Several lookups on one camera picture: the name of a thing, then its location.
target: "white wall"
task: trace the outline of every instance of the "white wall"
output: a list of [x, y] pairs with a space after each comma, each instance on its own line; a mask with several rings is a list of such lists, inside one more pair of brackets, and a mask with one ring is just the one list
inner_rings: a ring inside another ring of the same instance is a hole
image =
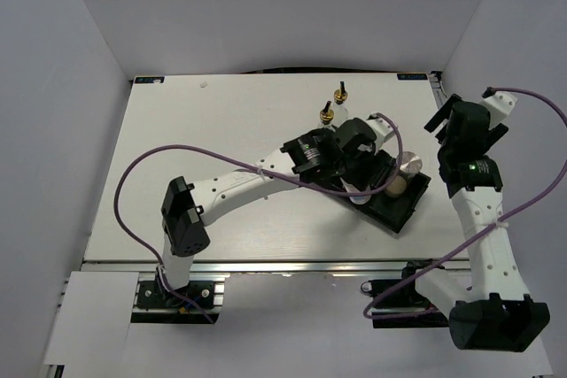
[[82, 0], [0, 0], [0, 365], [35, 377], [128, 93]]
[[[567, 110], [567, 0], [483, 0], [449, 62], [446, 89], [479, 96], [491, 86], [539, 91]], [[565, 128], [544, 104], [521, 98], [510, 133], [493, 149], [508, 208], [548, 185], [567, 152]], [[567, 184], [510, 220], [522, 274], [551, 310], [544, 344], [554, 371], [567, 376]]]
[[129, 77], [279, 66], [441, 69], [480, 2], [84, 1]]

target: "white table surface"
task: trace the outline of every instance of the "white table surface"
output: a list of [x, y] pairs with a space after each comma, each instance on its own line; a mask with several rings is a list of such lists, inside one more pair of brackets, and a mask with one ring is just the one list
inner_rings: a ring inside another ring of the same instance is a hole
[[[211, 245], [196, 260], [394, 260], [439, 258], [453, 249], [463, 240], [461, 226], [439, 178], [439, 146], [423, 130], [437, 110], [428, 81], [398, 81], [395, 73], [195, 75], [133, 86], [85, 260], [153, 260], [113, 217], [116, 184], [134, 158], [159, 145], [186, 143], [253, 163], [315, 128], [340, 81], [350, 117], [376, 111], [391, 117], [404, 149], [422, 157], [431, 177], [402, 231], [395, 235], [330, 197], [297, 189], [217, 220], [207, 228]], [[384, 148], [397, 153], [395, 140]], [[123, 218], [161, 251], [159, 209], [168, 182], [179, 175], [187, 182], [209, 179], [232, 168], [186, 151], [148, 158], [124, 186]]]

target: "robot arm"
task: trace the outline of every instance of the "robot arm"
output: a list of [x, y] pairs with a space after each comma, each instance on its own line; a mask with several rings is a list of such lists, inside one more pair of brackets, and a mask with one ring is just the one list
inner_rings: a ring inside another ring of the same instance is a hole
[[[353, 158], [374, 155], [393, 135], [393, 129], [379, 118], [352, 119], [336, 131], [317, 129], [285, 143], [256, 163], [257, 174], [235, 170], [190, 184], [183, 177], [173, 179], [161, 208], [165, 231], [162, 257], [172, 288], [188, 284], [193, 256], [210, 243], [206, 226], [252, 201], [298, 187], [262, 175], [262, 168], [303, 182], [321, 183], [343, 176]], [[372, 152], [359, 150], [361, 145], [371, 146]]]
[[[486, 152], [508, 129], [501, 121], [516, 99], [504, 92], [480, 104], [452, 96], [428, 123], [438, 133], [439, 171], [469, 239], [502, 215], [498, 166]], [[534, 303], [518, 271], [508, 231], [498, 226], [469, 247], [472, 290], [466, 291], [441, 269], [416, 280], [416, 291], [449, 319], [460, 349], [524, 351], [549, 322], [545, 303]]]

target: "cable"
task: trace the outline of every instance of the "cable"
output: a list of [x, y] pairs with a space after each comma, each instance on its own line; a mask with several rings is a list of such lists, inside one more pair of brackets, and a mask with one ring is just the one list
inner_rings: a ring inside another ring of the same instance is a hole
[[[376, 189], [372, 189], [372, 190], [366, 191], [366, 192], [357, 193], [356, 194], [357, 197], [374, 195], [374, 194], [377, 194], [378, 192], [383, 191], [390, 183], [392, 183], [393, 179], [400, 172], [401, 153], [403, 152], [403, 145], [402, 145], [402, 141], [401, 141], [400, 131], [398, 130], [396, 125], [393, 123], [393, 121], [390, 120], [385, 115], [383, 115], [382, 113], [376, 112], [374, 114], [374, 116], [383, 119], [386, 123], [388, 123], [392, 127], [393, 132], [396, 135], [396, 139], [398, 141], [399, 154], [398, 154], [398, 157], [396, 159], [396, 164], [395, 164], [394, 170], [393, 170], [392, 174], [390, 175], [390, 177], [388, 177], [386, 182], [382, 186], [380, 186]], [[124, 232], [126, 232], [126, 234], [128, 234], [128, 236], [130, 236], [134, 241], [136, 241], [137, 243], [142, 245], [144, 248], [149, 250], [151, 252], [151, 254], [153, 254], [154, 257], [158, 260], [159, 267], [162, 268], [161, 274], [159, 274], [159, 277], [160, 277], [164, 287], [174, 296], [180, 298], [181, 300], [183, 300], [183, 301], [189, 303], [190, 305], [192, 305], [193, 307], [195, 307], [199, 312], [201, 312], [206, 317], [206, 319], [209, 322], [214, 323], [213, 319], [211, 319], [211, 317], [205, 312], [205, 310], [200, 305], [195, 303], [195, 301], [191, 300], [189, 297], [186, 297], [186, 296], [176, 292], [171, 287], [171, 285], [167, 281], [166, 271], [165, 271], [165, 267], [164, 267], [164, 263], [163, 263], [163, 258], [161, 257], [161, 255], [151, 245], [149, 245], [146, 241], [144, 241], [142, 238], [140, 238], [138, 235], [136, 235], [126, 225], [126, 223], [124, 223], [124, 220], [122, 219], [122, 217], [120, 215], [120, 203], [119, 203], [120, 202], [120, 193], [122, 192], [122, 188], [124, 187], [124, 182], [126, 181], [128, 176], [130, 175], [130, 173], [132, 173], [132, 170], [134, 170], [134, 168], [138, 164], [140, 164], [142, 161], [144, 161], [149, 156], [151, 156], [153, 154], [157, 154], [158, 152], [166, 151], [166, 150], [189, 150], [189, 151], [192, 151], [192, 152], [197, 152], [199, 154], [207, 155], [208, 157], [216, 158], [216, 159], [219, 159], [220, 161], [230, 163], [234, 166], [240, 167], [240, 168], [242, 168], [246, 171], [249, 171], [251, 173], [256, 173], [256, 174], [259, 172], [259, 168], [258, 168], [258, 166], [252, 166], [252, 165], [246, 164], [242, 161], [238, 161], [237, 159], [229, 158], [229, 157], [226, 157], [222, 154], [217, 154], [216, 152], [212, 152], [210, 150], [205, 150], [205, 149], [199, 148], [197, 146], [189, 146], [189, 145], [182, 145], [182, 144], [163, 145], [163, 146], [159, 146], [157, 148], [154, 148], [152, 150], [146, 151], [144, 154], [140, 155], [138, 158], [136, 158], [134, 161], [132, 161], [132, 163], [130, 163], [130, 165], [128, 167], [126, 167], [126, 170], [124, 171], [124, 173], [120, 177], [120, 180], [118, 181], [118, 185], [116, 186], [116, 190], [114, 191], [113, 209], [114, 209], [114, 217], [116, 218], [116, 221], [118, 222], [118, 224], [122, 228], [122, 230]], [[326, 194], [326, 195], [334, 195], [334, 196], [337, 196], [337, 197], [352, 197], [353, 196], [352, 193], [348, 193], [348, 192], [341, 192], [341, 191], [337, 191], [337, 190], [329, 190], [329, 189], [319, 188], [318, 186], [315, 186], [314, 184], [304, 183], [303, 181], [293, 179], [291, 177], [288, 177], [284, 174], [280, 174], [280, 173], [277, 173], [277, 172], [272, 172], [272, 171], [269, 171], [269, 170], [261, 169], [261, 173], [268, 176], [268, 177], [274, 177], [274, 178], [282, 180], [282, 181], [287, 181], [287, 182], [289, 182], [293, 185], [299, 186], [301, 188], [308, 188], [308, 189], [311, 189], [311, 190], [315, 190], [317, 192], [321, 192], [321, 193]]]
[[[544, 102], [545, 104], [547, 104], [549, 107], [551, 107], [551, 109], [553, 109], [557, 113], [557, 115], [559, 115], [559, 117], [563, 121], [563, 124], [567, 127], [567, 116], [565, 115], [565, 113], [553, 101], [551, 101], [550, 99], [547, 99], [543, 95], [532, 92], [530, 90], [516, 89], [516, 88], [492, 88], [492, 91], [493, 92], [499, 92], [499, 91], [500, 92], [514, 92], [514, 93], [520, 93], [520, 94], [523, 94], [523, 95], [535, 97], [535, 98], [539, 99], [540, 101]], [[549, 186], [547, 188], [545, 188], [536, 197], [532, 198], [531, 200], [527, 201], [526, 203], [523, 203], [523, 204], [519, 205], [518, 207], [516, 207], [515, 209], [513, 209], [513, 210], [503, 214], [502, 216], [500, 216], [498, 221], [504, 222], [507, 219], [509, 219], [509, 218], [515, 216], [516, 214], [522, 212], [526, 208], [529, 208], [532, 205], [539, 202], [543, 197], [546, 197], [553, 189], [555, 189], [555, 187], [559, 184], [559, 182], [562, 180], [562, 178], [565, 176], [565, 174], [567, 174], [567, 159], [565, 159], [565, 162], [563, 164], [563, 168], [561, 169], [561, 171], [559, 172], [557, 177], [551, 182], [551, 184], [549, 184]], [[426, 268], [421, 269], [419, 272], [416, 272], [415, 274], [409, 276], [408, 278], [406, 278], [406, 279], [398, 282], [397, 284], [393, 285], [392, 287], [388, 288], [382, 294], [380, 294], [376, 298], [374, 298], [364, 308], [364, 312], [363, 312], [364, 317], [367, 318], [367, 319], [372, 319], [372, 320], [388, 320], [388, 319], [414, 318], [415, 316], [421, 316], [422, 314], [426, 314], [427, 311], [414, 312], [414, 313], [400, 313], [400, 314], [395, 314], [395, 315], [369, 314], [369, 311], [370, 311], [370, 309], [372, 309], [373, 307], [376, 307], [378, 304], [380, 304], [382, 301], [384, 301], [386, 298], [388, 298], [394, 292], [404, 288], [405, 286], [409, 285], [411, 282], [415, 282], [417, 279], [421, 278], [423, 275], [427, 274], [428, 272], [430, 272], [434, 268], [441, 266], [443, 263], [445, 263], [449, 259], [453, 258], [459, 252], [465, 250], [466, 248], [470, 247], [473, 243], [479, 241], [481, 238], [488, 235], [490, 232], [492, 232], [497, 227], [498, 227], [498, 225], [496, 223], [488, 225], [486, 228], [484, 228], [483, 230], [478, 232], [476, 235], [472, 236], [471, 239], [465, 241], [464, 243], [459, 245], [457, 248], [455, 248], [454, 250], [452, 250], [451, 252], [449, 252], [448, 254], [446, 254], [445, 256], [440, 258], [439, 260], [434, 261], [433, 263], [431, 263]]]
[[[193, 298], [193, 301], [197, 302], [200, 299], [201, 299], [201, 296], [196, 296], [195, 298]], [[188, 303], [184, 307], [185, 307], [185, 310], [189, 310], [191, 308], [191, 305]]]

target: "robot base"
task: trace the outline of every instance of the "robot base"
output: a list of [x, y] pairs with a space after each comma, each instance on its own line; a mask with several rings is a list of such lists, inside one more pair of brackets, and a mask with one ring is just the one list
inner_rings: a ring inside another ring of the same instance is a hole
[[[177, 291], [195, 301], [205, 310], [214, 307], [213, 281], [191, 281], [187, 287]], [[163, 290], [155, 280], [140, 282], [136, 307], [144, 312], [133, 312], [130, 318], [132, 323], [209, 324], [202, 314], [192, 314], [194, 307]], [[209, 315], [214, 321], [219, 316], [218, 314]]]
[[[371, 291], [367, 294], [375, 297], [378, 294], [386, 291], [388, 288], [393, 287], [400, 282], [400, 279], [377, 279], [370, 281], [372, 287]], [[406, 288], [392, 294], [383, 303], [377, 305], [377, 310], [380, 314], [397, 314], [408, 311], [408, 308], [428, 309], [431, 302], [419, 295], [415, 286], [408, 285]], [[387, 309], [387, 312], [380, 312], [381, 309]], [[415, 318], [403, 319], [381, 319], [373, 320], [372, 327], [374, 329], [389, 329], [389, 328], [447, 328], [449, 322], [441, 312], [426, 314], [424, 316], [417, 316]]]

